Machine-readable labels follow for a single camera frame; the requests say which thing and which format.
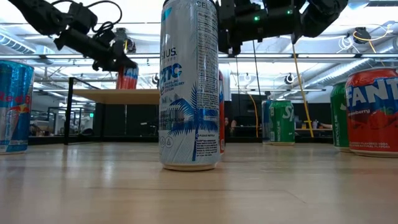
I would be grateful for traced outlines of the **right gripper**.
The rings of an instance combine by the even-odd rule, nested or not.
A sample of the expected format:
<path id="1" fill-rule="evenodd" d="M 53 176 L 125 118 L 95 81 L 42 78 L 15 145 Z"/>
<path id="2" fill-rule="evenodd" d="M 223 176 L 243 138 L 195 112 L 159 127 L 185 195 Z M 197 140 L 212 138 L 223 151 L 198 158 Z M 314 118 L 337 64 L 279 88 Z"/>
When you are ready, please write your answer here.
<path id="1" fill-rule="evenodd" d="M 303 0 L 219 0 L 218 51 L 239 55 L 242 42 L 291 34 Z"/>

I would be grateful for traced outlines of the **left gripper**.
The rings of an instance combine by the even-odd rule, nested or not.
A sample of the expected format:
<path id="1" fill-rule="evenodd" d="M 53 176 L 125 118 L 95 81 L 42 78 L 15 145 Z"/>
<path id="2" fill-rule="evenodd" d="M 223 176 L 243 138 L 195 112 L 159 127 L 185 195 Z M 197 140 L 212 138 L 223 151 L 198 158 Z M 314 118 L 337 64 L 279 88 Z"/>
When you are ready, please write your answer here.
<path id="1" fill-rule="evenodd" d="M 109 41 L 102 37 L 90 37 L 75 29 L 67 29 L 54 40 L 58 50 L 69 47 L 81 53 L 84 57 L 94 60 L 92 69 L 106 72 L 118 72 L 120 68 L 138 68 L 136 62 L 125 54 L 116 55 Z"/>

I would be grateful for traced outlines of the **red Fanta strawberry can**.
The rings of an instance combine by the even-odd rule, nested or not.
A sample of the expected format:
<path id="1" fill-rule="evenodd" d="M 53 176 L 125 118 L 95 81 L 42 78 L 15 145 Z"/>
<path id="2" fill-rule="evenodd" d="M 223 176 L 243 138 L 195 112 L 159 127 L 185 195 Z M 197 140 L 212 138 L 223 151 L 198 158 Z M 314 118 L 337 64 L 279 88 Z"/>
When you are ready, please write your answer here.
<path id="1" fill-rule="evenodd" d="M 219 111 L 220 111 L 220 154 L 224 153 L 225 133 L 224 133 L 224 93 L 223 93 L 223 74 L 219 71 Z"/>
<path id="2" fill-rule="evenodd" d="M 398 68 L 351 74 L 345 95 L 349 149 L 362 156 L 398 157 Z"/>
<path id="3" fill-rule="evenodd" d="M 139 68 L 121 67 L 118 70 L 117 89 L 134 90 L 136 89 Z"/>

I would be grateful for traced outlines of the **tall white Celsius can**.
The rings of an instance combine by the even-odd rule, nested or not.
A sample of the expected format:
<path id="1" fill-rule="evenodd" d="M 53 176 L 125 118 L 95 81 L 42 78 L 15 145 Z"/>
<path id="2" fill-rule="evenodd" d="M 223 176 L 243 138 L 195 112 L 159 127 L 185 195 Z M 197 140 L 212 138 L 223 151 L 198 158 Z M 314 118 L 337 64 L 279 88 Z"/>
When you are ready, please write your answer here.
<path id="1" fill-rule="evenodd" d="M 165 0 L 161 14 L 159 154 L 164 169 L 220 161 L 218 18 L 213 0 Z"/>

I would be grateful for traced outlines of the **blue silver Red Bull can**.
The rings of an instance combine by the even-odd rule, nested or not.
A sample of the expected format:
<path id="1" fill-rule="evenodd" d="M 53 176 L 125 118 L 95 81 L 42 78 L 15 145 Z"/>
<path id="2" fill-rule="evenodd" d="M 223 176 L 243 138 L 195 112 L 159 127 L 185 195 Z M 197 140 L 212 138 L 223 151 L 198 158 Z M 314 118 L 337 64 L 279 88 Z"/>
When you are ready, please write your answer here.
<path id="1" fill-rule="evenodd" d="M 34 69 L 0 60 L 0 154 L 27 150 Z"/>
<path id="2" fill-rule="evenodd" d="M 267 144 L 270 140 L 269 132 L 270 132 L 270 115 L 269 115 L 269 107 L 271 105 L 271 100 L 264 100 L 261 103 L 262 109 L 262 143 Z"/>

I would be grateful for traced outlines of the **green Sprite can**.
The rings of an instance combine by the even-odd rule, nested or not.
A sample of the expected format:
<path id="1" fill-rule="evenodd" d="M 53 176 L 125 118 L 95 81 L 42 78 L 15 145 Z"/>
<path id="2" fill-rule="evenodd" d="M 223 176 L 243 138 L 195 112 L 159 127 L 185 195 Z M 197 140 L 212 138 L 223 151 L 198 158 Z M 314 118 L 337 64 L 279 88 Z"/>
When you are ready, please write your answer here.
<path id="1" fill-rule="evenodd" d="M 294 107 L 289 100 L 274 100 L 269 107 L 270 142 L 275 146 L 295 144 Z"/>
<path id="2" fill-rule="evenodd" d="M 333 145 L 341 152 L 351 152 L 346 117 L 345 85 L 345 82 L 333 85 L 330 93 Z"/>

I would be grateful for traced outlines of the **wooden shelf with black legs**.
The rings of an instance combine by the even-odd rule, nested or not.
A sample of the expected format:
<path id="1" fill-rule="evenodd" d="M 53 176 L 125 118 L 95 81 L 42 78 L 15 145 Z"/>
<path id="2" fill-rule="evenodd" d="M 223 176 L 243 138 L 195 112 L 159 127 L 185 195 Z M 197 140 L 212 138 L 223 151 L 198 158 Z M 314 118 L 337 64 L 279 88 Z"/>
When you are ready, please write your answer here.
<path id="1" fill-rule="evenodd" d="M 73 95 L 87 98 L 96 103 L 102 104 L 101 110 L 101 129 L 99 137 L 105 137 L 104 126 L 107 105 L 158 105 L 159 104 L 159 91 L 156 89 L 138 89 L 138 90 L 114 90 L 114 89 L 99 89 L 95 86 L 90 86 L 89 89 L 74 89 L 74 83 L 81 82 L 87 84 L 86 81 L 76 77 L 68 79 L 68 95 L 67 95 L 67 108 L 66 108 L 66 121 L 64 124 L 65 132 L 64 145 L 67 144 L 70 137 L 70 120 L 72 113 L 72 98 Z"/>

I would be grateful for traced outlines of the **black cabinet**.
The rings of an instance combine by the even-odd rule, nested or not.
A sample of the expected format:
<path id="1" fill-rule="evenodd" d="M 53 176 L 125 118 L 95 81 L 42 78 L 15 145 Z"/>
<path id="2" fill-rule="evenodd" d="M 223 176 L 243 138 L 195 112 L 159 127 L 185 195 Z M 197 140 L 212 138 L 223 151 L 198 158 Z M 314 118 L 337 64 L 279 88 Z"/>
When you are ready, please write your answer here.
<path id="1" fill-rule="evenodd" d="M 262 137 L 261 101 L 259 95 L 232 94 L 233 118 L 237 125 L 235 136 L 239 138 Z"/>

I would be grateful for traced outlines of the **person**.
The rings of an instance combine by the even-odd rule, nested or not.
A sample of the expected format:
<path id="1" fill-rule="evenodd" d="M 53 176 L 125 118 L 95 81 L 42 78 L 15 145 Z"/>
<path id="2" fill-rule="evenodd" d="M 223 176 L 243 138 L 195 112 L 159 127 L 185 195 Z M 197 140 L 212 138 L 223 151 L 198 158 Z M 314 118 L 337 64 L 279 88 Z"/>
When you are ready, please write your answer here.
<path id="1" fill-rule="evenodd" d="M 230 138 L 235 136 L 237 122 L 236 120 L 229 120 L 228 117 L 224 118 L 224 135 L 225 138 Z"/>

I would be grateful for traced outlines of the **black partition panel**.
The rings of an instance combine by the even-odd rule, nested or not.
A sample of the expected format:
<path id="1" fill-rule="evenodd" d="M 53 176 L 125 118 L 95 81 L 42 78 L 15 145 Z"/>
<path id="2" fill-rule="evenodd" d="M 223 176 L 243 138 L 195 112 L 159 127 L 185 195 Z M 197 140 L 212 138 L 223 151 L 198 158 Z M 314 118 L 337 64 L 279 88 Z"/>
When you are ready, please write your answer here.
<path id="1" fill-rule="evenodd" d="M 303 103 L 294 103 L 294 112 L 299 120 L 307 120 L 305 106 Z M 321 123 L 331 124 L 331 106 L 329 103 L 309 103 L 307 105 L 310 119 Z"/>

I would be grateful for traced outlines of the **black aluminium table frame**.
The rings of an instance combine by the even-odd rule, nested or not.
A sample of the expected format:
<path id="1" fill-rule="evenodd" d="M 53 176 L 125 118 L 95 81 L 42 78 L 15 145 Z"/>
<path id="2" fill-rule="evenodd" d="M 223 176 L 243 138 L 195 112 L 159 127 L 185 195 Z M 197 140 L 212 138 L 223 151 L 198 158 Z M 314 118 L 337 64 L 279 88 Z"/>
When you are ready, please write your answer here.
<path id="1" fill-rule="evenodd" d="M 84 142 L 158 142 L 157 136 L 70 136 L 67 144 L 83 144 Z M 30 136 L 28 145 L 47 145 L 47 144 L 63 144 L 65 138 L 63 136 Z M 232 137 L 226 138 L 226 143 L 261 143 L 261 138 L 249 137 Z M 327 143 L 333 144 L 332 137 L 302 137 L 297 136 L 296 143 Z"/>

